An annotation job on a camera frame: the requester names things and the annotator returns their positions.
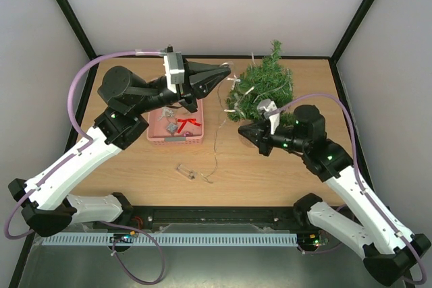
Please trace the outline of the pink plastic basket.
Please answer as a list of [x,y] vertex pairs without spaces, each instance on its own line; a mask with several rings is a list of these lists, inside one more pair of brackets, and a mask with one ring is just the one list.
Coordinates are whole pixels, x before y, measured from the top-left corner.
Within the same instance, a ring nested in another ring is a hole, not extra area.
[[147,140],[154,145],[201,144],[204,136],[203,101],[198,110],[163,107],[148,113]]

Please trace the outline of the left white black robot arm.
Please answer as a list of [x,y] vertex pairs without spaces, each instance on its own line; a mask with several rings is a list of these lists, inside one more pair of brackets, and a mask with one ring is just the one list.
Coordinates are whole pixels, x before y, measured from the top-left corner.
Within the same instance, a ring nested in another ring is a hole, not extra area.
[[211,65],[180,59],[180,83],[173,69],[145,82],[124,66],[109,69],[98,89],[107,108],[84,132],[81,140],[53,165],[28,179],[14,179],[8,185],[31,233],[49,237],[76,223],[102,222],[125,225],[132,205],[121,193],[99,197],[78,197],[72,190],[105,161],[123,152],[149,126],[143,113],[176,103],[191,113],[197,101],[231,73],[228,64]]

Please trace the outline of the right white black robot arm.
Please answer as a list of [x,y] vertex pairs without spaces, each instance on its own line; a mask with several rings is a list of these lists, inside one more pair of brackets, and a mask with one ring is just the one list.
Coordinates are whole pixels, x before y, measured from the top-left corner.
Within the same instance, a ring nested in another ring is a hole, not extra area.
[[330,187],[347,205],[354,219],[340,214],[316,194],[294,204],[299,227],[318,227],[349,247],[369,274],[387,287],[413,267],[431,247],[423,234],[415,234],[399,221],[354,168],[352,157],[327,137],[325,118],[314,105],[294,109],[290,127],[274,115],[239,127],[238,133],[264,156],[274,148],[301,156],[306,168]]

